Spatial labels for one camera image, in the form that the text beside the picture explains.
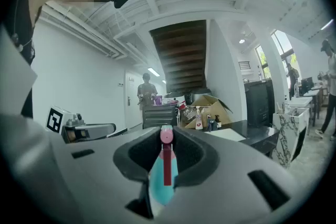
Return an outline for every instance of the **wooden stair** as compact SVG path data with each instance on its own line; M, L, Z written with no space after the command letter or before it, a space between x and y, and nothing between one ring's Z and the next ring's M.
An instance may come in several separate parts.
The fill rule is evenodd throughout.
M206 88L205 20L161 27L152 30L151 35L165 73L167 92Z

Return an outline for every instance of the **window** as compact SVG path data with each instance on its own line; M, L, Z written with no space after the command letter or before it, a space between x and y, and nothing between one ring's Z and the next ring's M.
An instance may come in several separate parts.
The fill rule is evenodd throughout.
M258 56L259 56L259 60L260 60L261 65L265 65L265 64L267 64L265 54L264 54L264 52L262 51L262 48L261 48L260 45L256 48L256 51L257 51L257 53L258 53Z
M265 77L265 79L270 79L271 78L271 72L269 71L269 67L268 67L268 64L267 64L267 61L266 61L265 54L262 51L262 48L261 48L260 45L256 48L256 51L258 53L259 61L261 63L261 67L262 67L262 70L264 72L264 77Z
M290 78L288 76L288 68L287 64L290 63L293 68L295 68L299 72L299 81L301 80L301 72L298 65L298 62L296 60L296 55L293 51L292 45L290 44L287 35L284 32L281 32L279 30L276 30L271 35L275 45L277 46L278 52L280 54L280 57L282 59L283 68L286 73L287 77L287 84L288 88L290 88ZM268 63L265 57L264 52L262 51L261 46L259 45L256 48L256 51L259 56L259 60L261 63L262 70L264 71L265 78L271 78L271 73L269 71Z
M274 40L280 55L292 49L292 45L284 32L276 30L271 37Z
M238 63L239 63L239 67L240 67L241 70L243 70L243 69L251 69L249 61L242 61L242 62L238 62Z

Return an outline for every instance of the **cardboard box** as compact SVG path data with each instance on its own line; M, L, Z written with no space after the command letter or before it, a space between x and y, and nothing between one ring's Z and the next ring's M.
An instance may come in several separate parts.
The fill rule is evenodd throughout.
M211 118L214 119L215 115L219 116L219 121L223 124L231 123L227 110L231 111L226 104L224 104L220 99L215 98L210 95L203 95L198 98L195 102L191 104L192 106L209 106L204 109L202 115L203 127L207 127L207 115L210 114ZM185 128L195 129L196 119L185 126Z

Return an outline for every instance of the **white shirt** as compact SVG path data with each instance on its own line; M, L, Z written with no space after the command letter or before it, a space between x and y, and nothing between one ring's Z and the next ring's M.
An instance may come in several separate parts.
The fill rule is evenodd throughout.
M332 54L328 59L330 74L336 76L336 55ZM336 96L336 79L330 78L330 94Z

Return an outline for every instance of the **marble-pattern cabinet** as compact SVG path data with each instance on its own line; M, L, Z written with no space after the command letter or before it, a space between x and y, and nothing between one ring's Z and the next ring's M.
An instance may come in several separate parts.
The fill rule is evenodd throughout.
M309 108L292 108L287 114L273 114L273 127L280 131L272 159L288 168L302 148L309 129Z

